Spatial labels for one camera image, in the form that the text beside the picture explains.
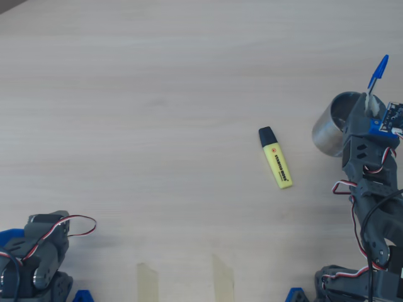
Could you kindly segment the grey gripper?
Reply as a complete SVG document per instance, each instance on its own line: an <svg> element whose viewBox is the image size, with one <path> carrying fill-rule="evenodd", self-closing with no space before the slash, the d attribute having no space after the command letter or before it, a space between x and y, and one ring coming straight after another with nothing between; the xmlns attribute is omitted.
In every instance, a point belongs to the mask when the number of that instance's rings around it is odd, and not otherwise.
<svg viewBox="0 0 403 302"><path fill-rule="evenodd" d="M342 170L346 179L342 183L359 183L361 180L377 183L397 182L396 136L367 135L370 118L379 118L380 102L369 92L361 93L352 107L345 124Z"/></svg>

